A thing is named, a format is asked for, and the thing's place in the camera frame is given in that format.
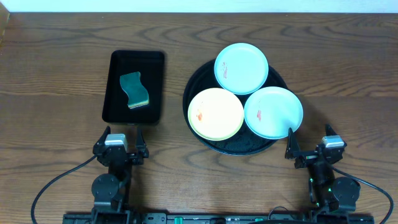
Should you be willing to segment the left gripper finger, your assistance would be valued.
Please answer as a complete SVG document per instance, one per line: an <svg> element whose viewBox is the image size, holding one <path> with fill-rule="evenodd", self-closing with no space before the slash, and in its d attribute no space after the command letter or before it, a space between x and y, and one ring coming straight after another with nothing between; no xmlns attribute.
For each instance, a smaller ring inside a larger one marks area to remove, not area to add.
<svg viewBox="0 0 398 224"><path fill-rule="evenodd" d="M136 130L136 143L135 143L135 148L139 152L145 152L146 151L146 143L142 134L142 131L137 128Z"/></svg>
<svg viewBox="0 0 398 224"><path fill-rule="evenodd" d="M109 126L107 126L103 132L103 134L101 135L101 137L97 140L97 142L95 143L95 148L97 147L102 147L105 145L105 140L106 137L111 133L111 128Z"/></svg>

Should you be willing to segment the green yellow sponge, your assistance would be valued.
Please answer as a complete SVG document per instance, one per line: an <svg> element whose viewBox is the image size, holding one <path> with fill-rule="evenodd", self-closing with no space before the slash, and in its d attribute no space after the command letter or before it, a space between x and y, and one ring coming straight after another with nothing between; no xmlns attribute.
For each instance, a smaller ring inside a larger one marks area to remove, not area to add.
<svg viewBox="0 0 398 224"><path fill-rule="evenodd" d="M141 73L133 72L121 75L120 86L127 95L127 107L129 109L146 106L149 104L149 92L141 83Z"/></svg>

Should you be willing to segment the yellow plate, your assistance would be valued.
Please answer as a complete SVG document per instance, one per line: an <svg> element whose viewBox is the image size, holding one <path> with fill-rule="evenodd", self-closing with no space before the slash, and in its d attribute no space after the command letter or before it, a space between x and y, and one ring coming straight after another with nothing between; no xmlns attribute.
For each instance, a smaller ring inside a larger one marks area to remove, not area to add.
<svg viewBox="0 0 398 224"><path fill-rule="evenodd" d="M191 100L187 118L194 133L210 141L222 141L235 135L244 121L239 98L223 88L209 88Z"/></svg>

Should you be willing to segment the light blue plate top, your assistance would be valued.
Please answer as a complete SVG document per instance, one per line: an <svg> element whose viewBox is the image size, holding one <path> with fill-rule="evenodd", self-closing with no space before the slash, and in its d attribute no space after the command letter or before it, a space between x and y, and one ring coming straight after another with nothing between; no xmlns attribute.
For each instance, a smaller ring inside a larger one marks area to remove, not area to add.
<svg viewBox="0 0 398 224"><path fill-rule="evenodd" d="M236 43L225 47L217 55L214 74L222 88L235 95L248 95L265 84L269 64L256 46Z"/></svg>

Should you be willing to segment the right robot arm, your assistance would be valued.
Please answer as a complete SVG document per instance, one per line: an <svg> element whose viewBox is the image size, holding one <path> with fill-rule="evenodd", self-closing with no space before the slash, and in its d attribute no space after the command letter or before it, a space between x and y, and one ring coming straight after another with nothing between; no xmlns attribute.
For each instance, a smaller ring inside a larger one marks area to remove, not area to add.
<svg viewBox="0 0 398 224"><path fill-rule="evenodd" d="M361 186L349 177L335 177L331 167L343 158L346 143L328 124L325 132L326 136L315 150L303 151L292 128L289 128L285 158L293 159L296 169L308 169L310 201L317 206L308 213L308 220L314 223L349 223L349 213L356 210Z"/></svg>

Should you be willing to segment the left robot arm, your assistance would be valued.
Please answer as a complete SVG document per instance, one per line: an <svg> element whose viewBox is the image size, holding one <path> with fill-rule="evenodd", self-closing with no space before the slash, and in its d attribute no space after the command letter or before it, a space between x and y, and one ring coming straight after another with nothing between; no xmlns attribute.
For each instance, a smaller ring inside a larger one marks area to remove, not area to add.
<svg viewBox="0 0 398 224"><path fill-rule="evenodd" d="M136 131L136 152L128 152L124 134L112 134L108 126L93 146L97 161L108 168L92 183L94 207L90 223L139 224L143 216L129 206L132 168L144 163L149 150L142 131Z"/></svg>

